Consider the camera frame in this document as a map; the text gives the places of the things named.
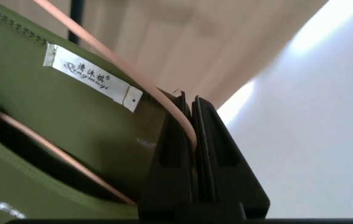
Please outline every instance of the pink cord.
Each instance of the pink cord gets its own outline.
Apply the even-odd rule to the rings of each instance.
[[[54,152],[56,155],[58,155],[59,157],[61,157],[62,159],[64,159],[67,163],[69,163],[70,165],[72,165],[74,168],[76,168],[77,170],[79,170],[81,173],[83,173],[85,176],[89,177],[91,180],[95,181],[96,183],[98,183],[99,185],[103,186],[105,189],[109,190],[110,192],[112,192],[115,196],[117,196],[119,199],[121,199],[122,201],[124,201],[125,203],[129,204],[129,205],[135,205],[136,203],[134,201],[132,201],[130,198],[128,198],[127,196],[125,196],[124,194],[122,194],[120,191],[118,191],[117,189],[115,189],[114,187],[112,187],[111,185],[109,185],[108,183],[106,183],[103,179],[101,179],[100,177],[98,177],[96,174],[94,174],[93,172],[91,172],[89,169],[87,169],[85,166],[83,166],[82,164],[80,164],[78,161],[76,161],[74,158],[72,158],[71,156],[69,156],[67,153],[63,152],[61,149],[59,149],[57,146],[54,146],[52,143],[50,143],[49,141],[47,141],[45,138],[43,138],[42,136],[38,135],[37,133],[35,133],[33,130],[31,130],[30,128],[24,126],[23,124],[21,124],[20,122],[16,121],[15,119],[13,119],[12,117],[0,112],[0,118],[5,121],[7,124],[17,128],[19,131],[21,131],[22,133],[26,134],[28,137],[34,139],[35,141],[41,143],[42,145],[44,145],[47,149],[51,150],[52,152]]]
[[[85,40],[94,49],[103,54],[110,62],[119,67],[124,73],[133,79],[139,86],[141,86],[147,93],[152,95],[166,110],[181,124],[185,130],[186,135],[191,141],[191,148],[193,152],[196,150],[197,137],[195,130],[186,116],[168,99],[160,90],[157,89],[148,79],[136,71],[131,65],[119,58],[115,53],[108,49],[104,44],[93,37],[89,32],[84,30],[75,21],[70,19],[61,10],[49,3],[47,0],[34,0],[38,5],[44,8],[53,17],[58,19],[62,24],[68,27],[78,37]]]

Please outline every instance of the seam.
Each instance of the seam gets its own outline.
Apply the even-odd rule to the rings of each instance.
[[[46,44],[47,40],[45,40],[43,37],[37,35],[35,32],[32,32],[28,28],[20,25],[19,23],[15,22],[13,19],[9,18],[8,16],[4,15],[3,13],[0,12],[0,19],[5,22],[6,24],[10,25],[13,27],[15,30],[25,34],[26,36],[36,40],[37,42],[41,44]]]

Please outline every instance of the fabric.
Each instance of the fabric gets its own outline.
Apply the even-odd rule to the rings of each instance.
[[[165,110],[144,92],[131,113],[84,83],[43,67],[46,42],[61,45],[141,89],[101,57],[0,6],[0,107],[136,201]],[[0,136],[7,136],[5,129]],[[29,218],[136,218],[136,208],[84,195],[89,190],[67,180],[72,171],[57,177],[55,169],[44,173],[48,167],[62,167],[56,160],[47,157],[49,165],[32,166],[32,160],[36,166],[41,158],[32,155],[44,152],[34,143],[19,142],[7,144],[0,138],[0,202]]]

